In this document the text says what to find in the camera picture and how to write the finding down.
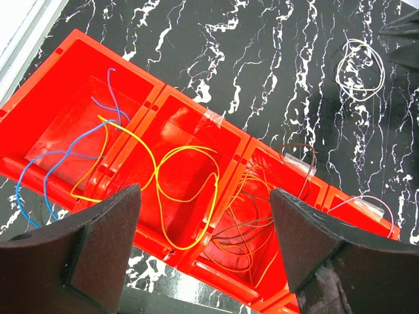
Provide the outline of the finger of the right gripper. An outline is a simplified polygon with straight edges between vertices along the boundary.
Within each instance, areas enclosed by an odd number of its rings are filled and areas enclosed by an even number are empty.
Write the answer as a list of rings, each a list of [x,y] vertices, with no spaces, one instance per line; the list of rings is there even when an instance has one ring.
[[[388,61],[411,71],[418,70],[418,9],[384,25],[379,35],[401,42],[388,53]]]

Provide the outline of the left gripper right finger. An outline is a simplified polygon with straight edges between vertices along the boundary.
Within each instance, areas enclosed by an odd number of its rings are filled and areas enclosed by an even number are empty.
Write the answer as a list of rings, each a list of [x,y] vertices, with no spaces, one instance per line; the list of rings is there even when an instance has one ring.
[[[366,232],[279,188],[270,206],[301,313],[417,313],[418,247]]]

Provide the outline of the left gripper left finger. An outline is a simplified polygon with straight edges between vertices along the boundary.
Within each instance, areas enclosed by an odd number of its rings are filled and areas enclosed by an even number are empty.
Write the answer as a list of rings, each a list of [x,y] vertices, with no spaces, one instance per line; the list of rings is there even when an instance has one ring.
[[[1,312],[117,313],[140,209],[132,184],[1,242]]]

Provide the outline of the red divided plastic bin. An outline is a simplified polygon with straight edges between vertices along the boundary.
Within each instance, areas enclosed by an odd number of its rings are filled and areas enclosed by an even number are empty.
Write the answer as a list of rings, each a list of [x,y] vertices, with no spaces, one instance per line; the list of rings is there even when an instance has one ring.
[[[135,246],[261,313],[297,313],[269,194],[374,234],[381,210],[73,31],[1,108],[1,174],[78,212],[140,185]]]

